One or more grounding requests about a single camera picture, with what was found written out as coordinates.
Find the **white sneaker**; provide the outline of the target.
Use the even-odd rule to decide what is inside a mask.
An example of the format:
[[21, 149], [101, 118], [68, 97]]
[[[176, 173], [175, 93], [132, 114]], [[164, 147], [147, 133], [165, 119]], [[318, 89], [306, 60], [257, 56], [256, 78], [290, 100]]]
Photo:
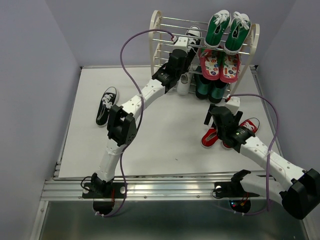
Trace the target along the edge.
[[190, 90], [192, 78], [193, 78], [193, 73], [186, 72], [180, 76], [179, 81], [177, 82], [177, 93], [179, 95], [187, 95]]

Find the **black canvas sneaker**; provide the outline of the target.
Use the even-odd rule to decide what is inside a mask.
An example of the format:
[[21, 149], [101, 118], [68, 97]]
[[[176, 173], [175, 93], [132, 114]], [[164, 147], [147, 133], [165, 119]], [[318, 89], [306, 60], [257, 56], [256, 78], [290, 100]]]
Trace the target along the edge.
[[105, 90], [100, 100], [95, 123], [99, 127], [104, 127], [107, 124], [111, 107], [119, 100], [119, 92], [114, 86], [110, 86]]
[[201, 37], [202, 33], [200, 31], [200, 28], [196, 25], [193, 25], [188, 29], [185, 33], [186, 37], [183, 40], [183, 44], [186, 46], [187, 50], [187, 58], [185, 60], [183, 73], [187, 73], [189, 71], [189, 68], [191, 66], [191, 62], [193, 61], [194, 57], [196, 56], [196, 53], [198, 51], [198, 48], [196, 46], [199, 46], [201, 43]]

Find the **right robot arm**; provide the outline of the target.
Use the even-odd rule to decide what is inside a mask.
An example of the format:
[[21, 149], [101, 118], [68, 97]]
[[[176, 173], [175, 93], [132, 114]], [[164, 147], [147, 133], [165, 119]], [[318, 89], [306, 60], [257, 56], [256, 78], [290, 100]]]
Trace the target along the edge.
[[242, 112], [233, 114], [225, 106], [211, 104], [205, 121], [213, 120], [217, 137], [237, 153], [265, 170], [266, 176], [249, 170], [235, 173], [230, 181], [217, 182], [213, 195], [218, 198], [267, 197], [283, 206], [294, 218], [304, 219], [320, 203], [320, 174], [284, 159], [249, 129], [239, 125]]

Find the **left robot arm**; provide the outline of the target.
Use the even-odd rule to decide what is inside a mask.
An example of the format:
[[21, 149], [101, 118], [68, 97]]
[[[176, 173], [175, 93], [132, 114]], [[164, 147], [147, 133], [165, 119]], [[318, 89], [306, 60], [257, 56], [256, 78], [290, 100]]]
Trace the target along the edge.
[[98, 170], [92, 174], [90, 180], [90, 189], [100, 197], [106, 198], [111, 195], [120, 156], [137, 135], [136, 120], [142, 118], [143, 111], [151, 103], [176, 86], [181, 75], [189, 70], [195, 55], [193, 50], [185, 52], [181, 49], [174, 49], [169, 54], [168, 62], [152, 75], [139, 94], [121, 106], [115, 104], [111, 107], [107, 121], [105, 153]]

